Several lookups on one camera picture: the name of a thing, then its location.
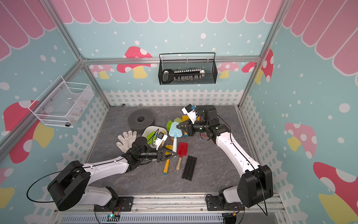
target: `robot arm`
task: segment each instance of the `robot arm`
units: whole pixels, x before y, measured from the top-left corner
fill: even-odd
[[[213,105],[196,107],[189,104],[182,111],[190,120],[180,123],[177,128],[187,132],[188,136],[193,136],[195,132],[206,132],[207,136],[225,152],[239,173],[239,185],[223,190],[223,203],[242,202],[249,208],[273,196],[270,168],[267,165],[261,166],[245,152],[228,127],[219,123]]]

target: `ventilation grille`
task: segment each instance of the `ventilation grille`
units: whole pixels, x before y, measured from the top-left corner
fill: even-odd
[[[97,214],[100,223],[222,223],[220,213],[207,214],[122,214],[108,219],[109,214]],[[60,224],[98,224],[94,214],[64,215]]]

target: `white glove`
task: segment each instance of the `white glove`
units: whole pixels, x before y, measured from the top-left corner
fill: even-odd
[[[132,131],[129,131],[128,133],[123,132],[123,136],[121,135],[118,136],[118,139],[122,143],[117,142],[116,145],[122,152],[126,153],[128,149],[132,148],[132,143],[135,141],[136,138],[137,138],[137,131],[134,131],[133,133]]]

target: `white wire basket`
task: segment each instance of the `white wire basket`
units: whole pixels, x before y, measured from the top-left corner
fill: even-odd
[[[94,95],[89,84],[66,82],[59,76],[28,109],[44,125],[73,128]],[[33,108],[39,100],[41,103]]]

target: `black wire basket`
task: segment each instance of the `black wire basket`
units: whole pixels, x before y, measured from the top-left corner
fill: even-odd
[[[215,53],[169,53],[160,54],[159,59],[161,85],[216,83]]]

